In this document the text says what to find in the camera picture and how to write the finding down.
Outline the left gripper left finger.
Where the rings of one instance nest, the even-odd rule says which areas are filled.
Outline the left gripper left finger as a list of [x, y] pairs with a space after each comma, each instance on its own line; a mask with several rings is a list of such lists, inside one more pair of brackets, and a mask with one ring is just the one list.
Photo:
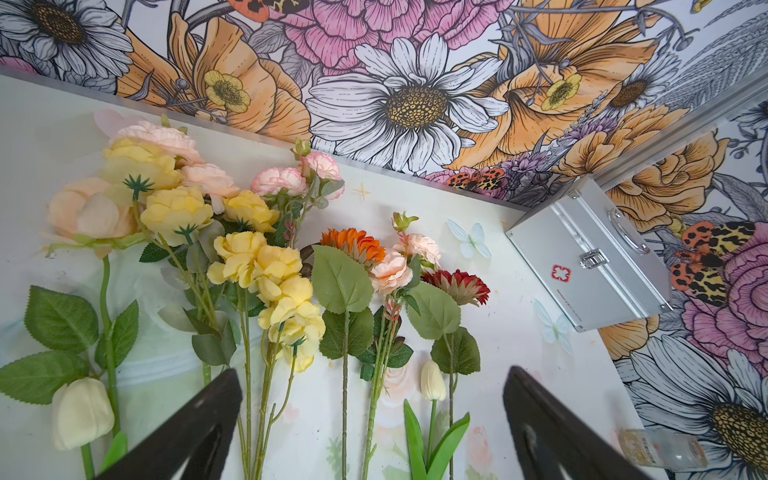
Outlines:
[[223, 371], [100, 479], [220, 479], [243, 393], [234, 369]]

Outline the pale pink rose spray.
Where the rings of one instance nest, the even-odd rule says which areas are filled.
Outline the pale pink rose spray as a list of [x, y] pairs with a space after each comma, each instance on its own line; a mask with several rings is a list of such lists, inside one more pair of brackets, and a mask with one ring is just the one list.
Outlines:
[[219, 213], [221, 201], [240, 192], [230, 175], [201, 157], [197, 142], [182, 130], [139, 117], [112, 126], [115, 131], [102, 151], [100, 177], [110, 184], [110, 194], [117, 202], [130, 201], [137, 183], [143, 184], [141, 202], [159, 190], [195, 187], [212, 200]]

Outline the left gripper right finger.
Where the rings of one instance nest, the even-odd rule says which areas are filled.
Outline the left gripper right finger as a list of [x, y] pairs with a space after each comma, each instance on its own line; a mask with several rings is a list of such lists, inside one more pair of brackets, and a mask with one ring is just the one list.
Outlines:
[[525, 479], [645, 479], [520, 366], [510, 368], [503, 403]]

